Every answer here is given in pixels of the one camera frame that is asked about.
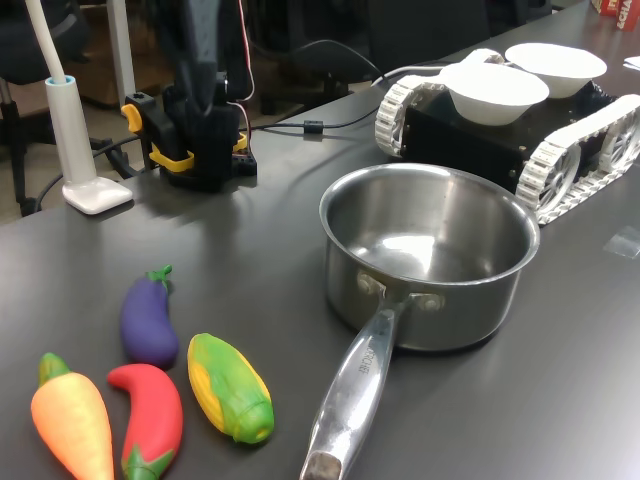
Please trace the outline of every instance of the yellow clamp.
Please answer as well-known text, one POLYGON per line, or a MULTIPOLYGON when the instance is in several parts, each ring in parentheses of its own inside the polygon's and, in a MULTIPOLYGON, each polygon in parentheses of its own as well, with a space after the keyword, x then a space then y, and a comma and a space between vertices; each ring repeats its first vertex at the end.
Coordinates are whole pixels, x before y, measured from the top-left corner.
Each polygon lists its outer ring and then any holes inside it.
POLYGON ((142 117, 134 105, 123 105, 120 111, 125 117, 127 117, 127 121, 129 122, 129 131, 131 133, 138 133, 142 131, 142 117))
POLYGON ((170 158, 165 157, 160 153, 158 147, 155 144, 151 144, 151 148, 153 151, 149 154, 149 158, 156 162, 158 165, 162 165, 167 170, 173 173, 181 173, 185 170, 191 170, 193 168, 193 153, 187 150, 187 154, 189 154, 189 158, 184 160, 171 160, 170 158))
POLYGON ((238 143, 236 143, 235 147, 233 147, 233 153, 236 153, 240 150, 246 150, 248 144, 249 142, 247 141, 247 136, 244 133, 241 133, 238 143))
MULTIPOLYGON (((127 121, 129 122, 129 131, 131 133, 138 133, 142 131, 142 117, 140 116, 140 112, 138 109, 131 104, 123 105, 120 109, 125 117, 127 117, 127 121)), ((233 151, 238 152, 240 150, 245 150, 248 146, 247 136, 244 133, 240 134, 240 139, 238 143, 233 147, 233 151)), ((194 155, 190 151, 187 150, 188 158, 184 160, 171 160, 168 157, 165 157, 155 144, 151 144, 153 151, 149 154, 149 158, 156 162, 158 165, 162 165, 167 170, 173 173, 181 173, 186 170, 190 170, 193 168, 193 159, 194 155)))

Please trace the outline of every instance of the white bowl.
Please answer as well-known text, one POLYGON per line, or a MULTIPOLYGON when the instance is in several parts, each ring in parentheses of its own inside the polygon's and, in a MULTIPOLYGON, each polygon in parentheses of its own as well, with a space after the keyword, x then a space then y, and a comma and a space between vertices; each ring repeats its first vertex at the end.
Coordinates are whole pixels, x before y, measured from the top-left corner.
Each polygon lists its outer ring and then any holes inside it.
POLYGON ((607 64, 591 52, 550 43, 516 45, 505 57, 540 77, 549 86, 551 98, 575 95, 589 80, 607 71, 607 64))
POLYGON ((538 77, 504 65, 455 64, 441 75, 458 113, 481 125, 508 125, 549 95, 538 77))

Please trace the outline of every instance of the pepper stem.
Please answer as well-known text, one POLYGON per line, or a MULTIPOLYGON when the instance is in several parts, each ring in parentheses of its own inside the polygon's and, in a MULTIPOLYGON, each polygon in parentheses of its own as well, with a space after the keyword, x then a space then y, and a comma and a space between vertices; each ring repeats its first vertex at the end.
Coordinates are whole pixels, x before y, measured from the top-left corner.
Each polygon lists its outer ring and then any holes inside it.
POLYGON ((169 285, 167 284, 167 275, 171 273, 173 267, 171 265, 165 265, 162 270, 155 270, 147 272, 147 278, 152 282, 162 282, 164 288, 169 291, 169 285))
POLYGON ((70 372, 67 364, 59 356, 55 353, 45 353, 38 365, 38 386, 41 387, 49 380, 70 372))
POLYGON ((129 458, 123 459, 122 469, 127 480, 158 480, 167 469, 175 452, 168 450, 160 457, 146 462, 138 444, 131 449, 129 458))

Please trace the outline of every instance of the toy eggplant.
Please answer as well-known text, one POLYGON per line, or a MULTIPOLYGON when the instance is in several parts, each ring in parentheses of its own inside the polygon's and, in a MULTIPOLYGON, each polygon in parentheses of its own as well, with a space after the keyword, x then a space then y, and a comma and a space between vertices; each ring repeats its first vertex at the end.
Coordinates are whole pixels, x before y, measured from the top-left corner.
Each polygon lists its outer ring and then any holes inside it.
POLYGON ((158 368, 170 368, 179 342, 168 311, 167 274, 171 265, 148 272, 129 289, 120 315, 122 343, 129 358, 158 368))
POLYGON ((158 480, 176 456, 182 438, 180 395, 171 379, 152 365, 124 365, 107 381, 131 395, 131 416, 122 450, 127 480, 158 480))

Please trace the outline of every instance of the gray table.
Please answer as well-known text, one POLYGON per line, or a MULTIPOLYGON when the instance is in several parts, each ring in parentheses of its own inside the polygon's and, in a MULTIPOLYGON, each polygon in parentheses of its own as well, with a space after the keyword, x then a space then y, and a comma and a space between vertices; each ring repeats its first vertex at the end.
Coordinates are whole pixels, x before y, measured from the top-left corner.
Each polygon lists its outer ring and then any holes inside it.
MULTIPOLYGON (((601 45, 611 59, 637 38, 611 35, 586 12, 568 9, 489 44, 601 45)), ((640 90, 640 74, 610 63, 604 83, 623 93, 632 79, 640 90)), ((343 121, 379 101, 369 91, 307 118, 343 121)), ((135 206, 97 218, 58 208, 0 228, 0 478, 69 478, 31 423, 45 351, 97 384, 119 463, 129 403, 105 381, 125 362, 118 313, 131 283, 165 263, 175 268, 171 317, 182 346, 169 374, 185 410, 182 450, 165 478, 297 478, 316 409, 353 338, 323 298, 318 201, 343 174, 386 157, 371 122, 318 141, 259 133, 255 152, 257 186, 210 196, 143 175, 128 182, 135 206), (199 332, 234 344, 269 386, 276 430, 264 447, 235 445, 196 404, 185 353, 199 332)), ((625 225, 640 227, 639 185, 634 167, 544 229, 508 322, 486 346, 396 352, 351 479, 637 478, 640 266, 602 248, 625 225)))

